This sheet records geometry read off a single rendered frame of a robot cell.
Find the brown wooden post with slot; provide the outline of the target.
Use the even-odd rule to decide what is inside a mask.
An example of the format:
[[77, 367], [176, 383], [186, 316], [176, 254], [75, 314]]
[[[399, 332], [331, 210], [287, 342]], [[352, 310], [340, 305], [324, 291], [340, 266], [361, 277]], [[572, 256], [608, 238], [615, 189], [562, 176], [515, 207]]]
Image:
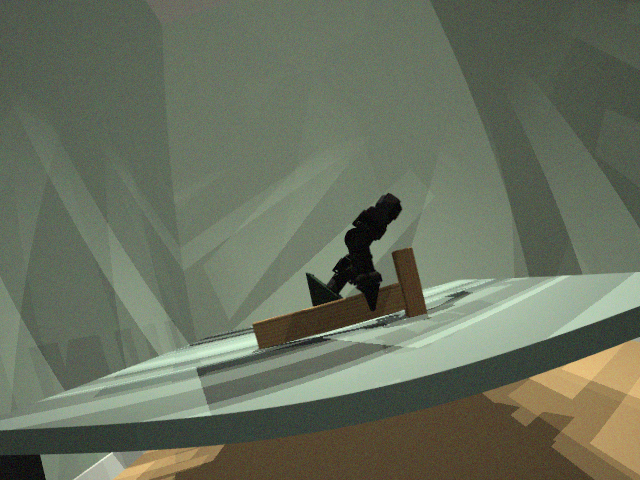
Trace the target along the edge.
[[398, 283], [405, 299], [405, 314], [408, 317], [427, 314], [413, 248], [392, 252]]

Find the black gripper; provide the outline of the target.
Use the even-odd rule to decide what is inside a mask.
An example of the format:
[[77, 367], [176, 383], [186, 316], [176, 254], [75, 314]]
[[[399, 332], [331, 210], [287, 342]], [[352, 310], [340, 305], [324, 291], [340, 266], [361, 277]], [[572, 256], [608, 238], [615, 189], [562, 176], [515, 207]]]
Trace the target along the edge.
[[356, 264], [359, 272], [356, 280], [353, 280], [353, 284], [357, 285], [356, 289], [362, 291], [372, 312], [376, 310], [379, 286], [382, 281], [381, 274], [373, 268], [373, 254], [371, 255], [371, 251], [358, 253], [351, 255], [350, 259], [351, 264]]

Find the wooden board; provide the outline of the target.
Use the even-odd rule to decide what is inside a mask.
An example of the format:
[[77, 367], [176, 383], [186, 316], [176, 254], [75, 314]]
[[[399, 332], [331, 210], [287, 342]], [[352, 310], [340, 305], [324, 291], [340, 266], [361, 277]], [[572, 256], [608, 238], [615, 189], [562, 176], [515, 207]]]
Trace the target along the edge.
[[379, 288], [376, 310], [363, 293], [252, 323], [259, 349], [312, 337], [405, 310], [401, 284]]

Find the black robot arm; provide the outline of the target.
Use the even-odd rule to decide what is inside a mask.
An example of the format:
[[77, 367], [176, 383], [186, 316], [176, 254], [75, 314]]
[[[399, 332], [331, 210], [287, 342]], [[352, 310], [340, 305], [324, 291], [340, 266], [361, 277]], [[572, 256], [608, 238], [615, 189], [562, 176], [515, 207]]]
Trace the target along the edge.
[[400, 202], [391, 193], [382, 195], [375, 207], [364, 209], [354, 220], [352, 225], [356, 228], [350, 229], [345, 235], [345, 244], [349, 253], [338, 261], [332, 270], [335, 274], [327, 285], [324, 284], [325, 287], [339, 295], [347, 282], [353, 285], [353, 280], [356, 280], [359, 272], [356, 264], [351, 264], [350, 256], [370, 251], [373, 241], [379, 240], [386, 232], [387, 225], [399, 216], [402, 211]]

